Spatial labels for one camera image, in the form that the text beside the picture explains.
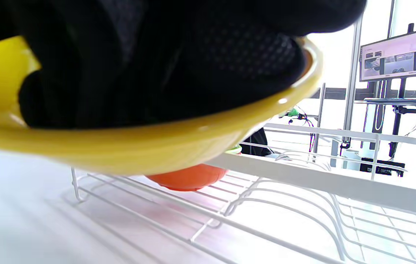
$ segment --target orange bowl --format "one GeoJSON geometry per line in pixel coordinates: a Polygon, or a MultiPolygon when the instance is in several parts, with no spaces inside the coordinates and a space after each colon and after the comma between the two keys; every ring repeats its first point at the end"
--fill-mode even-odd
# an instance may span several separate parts
{"type": "MultiPolygon", "coordinates": [[[[227,153],[240,154],[241,150],[241,146],[238,146],[228,150],[227,153]]],[[[227,172],[227,169],[199,164],[175,172],[167,172],[146,177],[169,190],[192,192],[214,184],[224,177],[227,172]]]]}

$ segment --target dish rack rail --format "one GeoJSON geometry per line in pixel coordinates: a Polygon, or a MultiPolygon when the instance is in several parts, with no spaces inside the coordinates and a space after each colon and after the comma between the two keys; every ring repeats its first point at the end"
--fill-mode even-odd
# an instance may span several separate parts
{"type": "MultiPolygon", "coordinates": [[[[199,238],[205,232],[229,226],[300,253],[303,257],[316,261],[314,263],[416,264],[416,212],[383,205],[392,204],[392,199],[383,203],[373,203],[366,199],[363,199],[365,202],[361,202],[351,199],[350,196],[342,197],[333,192],[305,187],[304,184],[294,184],[291,183],[294,180],[289,182],[288,178],[280,179],[277,177],[279,175],[277,168],[281,168],[280,174],[304,172],[309,175],[317,174],[320,177],[335,175],[341,180],[346,179],[341,177],[348,177],[332,172],[332,168],[325,159],[330,158],[328,155],[280,150],[283,152],[276,159],[222,154],[207,164],[233,169],[233,171],[228,172],[218,183],[191,192],[189,196],[184,192],[174,192],[159,187],[144,176],[124,177],[86,173],[79,177],[74,168],[72,168],[72,184],[74,194],[79,202],[98,199],[132,215],[143,223],[149,224],[169,237],[228,264],[242,262],[229,257],[225,252],[219,252],[199,242],[199,238]],[[254,171],[257,176],[244,174],[246,171],[254,171]],[[191,235],[181,234],[166,225],[164,221],[152,219],[151,216],[113,201],[105,194],[99,194],[92,188],[81,186],[80,181],[85,178],[95,180],[114,191],[122,192],[129,199],[142,199],[152,203],[166,214],[193,223],[197,227],[196,231],[191,235]],[[282,214],[279,212],[282,210],[309,219],[321,227],[332,239],[334,252],[310,249],[304,244],[298,245],[291,239],[278,237],[273,234],[275,232],[264,232],[261,230],[262,228],[257,228],[258,226],[244,224],[243,221],[233,218],[240,209],[249,204],[274,208],[276,213],[272,214],[271,219],[281,217],[282,214]],[[305,204],[309,206],[308,210],[304,209],[305,204]]],[[[371,164],[376,167],[376,159],[371,164]]],[[[386,167],[388,165],[379,164],[379,166],[386,167]]],[[[366,180],[375,182],[374,176],[372,174],[372,179],[366,180]]],[[[352,184],[359,184],[360,182],[354,181],[362,180],[355,177],[351,177],[351,179],[352,184]]],[[[399,192],[405,194],[414,194],[413,191],[416,191],[407,187],[396,187],[399,192]]],[[[375,193],[380,191],[382,189],[377,186],[375,193]]],[[[269,224],[268,217],[262,221],[263,224],[269,224]]]]}

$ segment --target window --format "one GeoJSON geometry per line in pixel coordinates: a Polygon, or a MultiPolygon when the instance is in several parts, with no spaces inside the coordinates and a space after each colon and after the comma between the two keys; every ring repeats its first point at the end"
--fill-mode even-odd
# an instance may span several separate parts
{"type": "Polygon", "coordinates": [[[339,32],[308,35],[324,55],[322,82],[327,87],[346,88],[349,85],[353,31],[352,25],[339,32]]]}

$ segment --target bowl rim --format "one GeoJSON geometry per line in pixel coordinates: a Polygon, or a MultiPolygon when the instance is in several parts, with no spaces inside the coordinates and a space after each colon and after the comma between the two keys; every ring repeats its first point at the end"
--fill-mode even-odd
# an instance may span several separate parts
{"type": "Polygon", "coordinates": [[[172,148],[182,142],[192,144],[248,131],[286,108],[293,107],[317,90],[322,75],[322,53],[306,37],[299,38],[298,42],[305,54],[309,55],[309,68],[289,88],[270,97],[203,117],[138,127],[45,130],[0,126],[0,149],[55,157],[92,154],[86,151],[117,154],[121,151],[128,152],[129,147],[172,148]]]}

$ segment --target wire rack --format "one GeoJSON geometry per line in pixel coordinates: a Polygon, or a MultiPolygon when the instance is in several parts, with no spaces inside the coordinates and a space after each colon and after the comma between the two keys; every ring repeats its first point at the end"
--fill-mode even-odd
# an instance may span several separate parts
{"type": "MultiPolygon", "coordinates": [[[[326,162],[311,162],[311,155],[304,153],[285,153],[277,160],[297,166],[317,162],[319,166],[313,168],[330,169],[326,162]]],[[[246,257],[253,251],[247,235],[256,239],[255,251],[258,254],[262,247],[260,252],[270,257],[269,263],[283,263],[284,256],[288,256],[292,263],[416,264],[413,212],[238,172],[229,172],[220,182],[191,193],[169,191],[145,177],[91,173],[78,177],[72,169],[72,178],[74,194],[80,202],[97,199],[223,263],[252,261],[246,257]],[[92,187],[81,186],[79,182],[86,178],[121,192],[132,201],[142,200],[158,207],[163,217],[154,217],[92,187]],[[174,226],[174,222],[186,223],[193,229],[186,232],[174,226]],[[226,229],[236,231],[226,233],[226,229]],[[222,244],[230,246],[207,243],[210,239],[222,239],[222,244]],[[272,257],[278,247],[286,251],[272,257]]]]}

